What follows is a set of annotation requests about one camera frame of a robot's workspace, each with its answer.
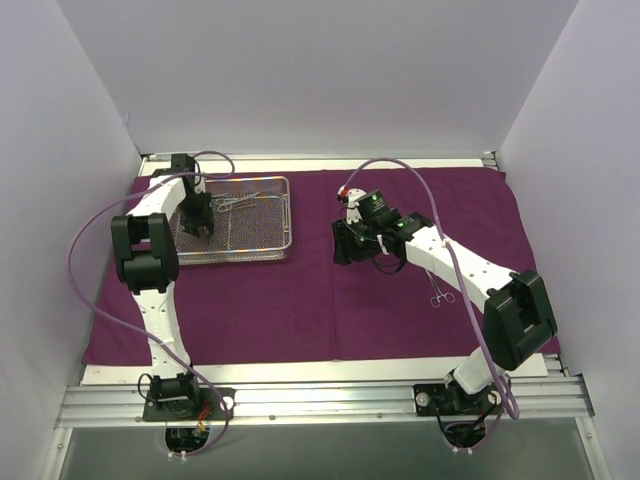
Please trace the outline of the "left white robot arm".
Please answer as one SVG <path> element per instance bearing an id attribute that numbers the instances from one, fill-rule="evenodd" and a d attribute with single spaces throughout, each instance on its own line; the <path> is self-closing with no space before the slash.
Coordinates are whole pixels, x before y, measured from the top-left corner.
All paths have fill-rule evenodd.
<path id="1" fill-rule="evenodd" d="M 154 172 L 150 186 L 127 214 L 111 220 L 118 278 L 127 286 L 143 318 L 152 354 L 147 401 L 179 419 L 194 417 L 202 405 L 201 387 L 190 371 L 175 307 L 178 252 L 170 220 L 179 215 L 181 230 L 206 239 L 214 229 L 211 194 L 197 175 L 196 159 L 171 156 L 168 169 Z"/>

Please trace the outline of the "wire mesh instrument tray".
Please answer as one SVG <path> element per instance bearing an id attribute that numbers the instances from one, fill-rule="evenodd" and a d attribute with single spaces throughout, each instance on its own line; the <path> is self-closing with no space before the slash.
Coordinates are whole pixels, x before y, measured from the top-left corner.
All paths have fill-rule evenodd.
<path id="1" fill-rule="evenodd" d="M 185 233 L 180 214 L 170 220 L 179 263 L 205 265 L 254 261 L 276 261 L 288 256 L 292 244 L 290 183 L 284 176 L 208 180 L 212 195 L 214 230 L 200 239 Z M 218 212 L 213 199 L 220 195 L 259 196 L 243 208 Z"/>

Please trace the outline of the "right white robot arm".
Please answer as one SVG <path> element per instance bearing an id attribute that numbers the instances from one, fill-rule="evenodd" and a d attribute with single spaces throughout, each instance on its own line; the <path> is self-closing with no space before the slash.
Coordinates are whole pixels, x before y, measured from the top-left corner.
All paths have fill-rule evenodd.
<path id="1" fill-rule="evenodd" d="M 449 375 L 444 400 L 455 412 L 469 411 L 496 378 L 518 369 L 549 343 L 558 327 L 541 276 L 497 265 L 446 235 L 434 221 L 412 212 L 401 215 L 382 192 L 343 187 L 338 200 L 346 210 L 332 225 L 338 265 L 396 257 L 401 266 L 419 267 L 460 292 L 476 322 L 478 347 Z"/>

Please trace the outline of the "steel forceps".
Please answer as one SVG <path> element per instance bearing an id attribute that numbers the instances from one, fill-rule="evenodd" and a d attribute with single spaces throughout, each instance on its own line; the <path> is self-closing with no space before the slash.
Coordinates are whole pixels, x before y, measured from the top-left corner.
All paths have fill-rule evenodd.
<path id="1" fill-rule="evenodd" d="M 431 306 L 438 309 L 443 303 L 453 304 L 455 302 L 455 296 L 451 292 L 443 292 L 429 270 L 426 270 L 425 273 L 434 292 L 430 299 Z"/>

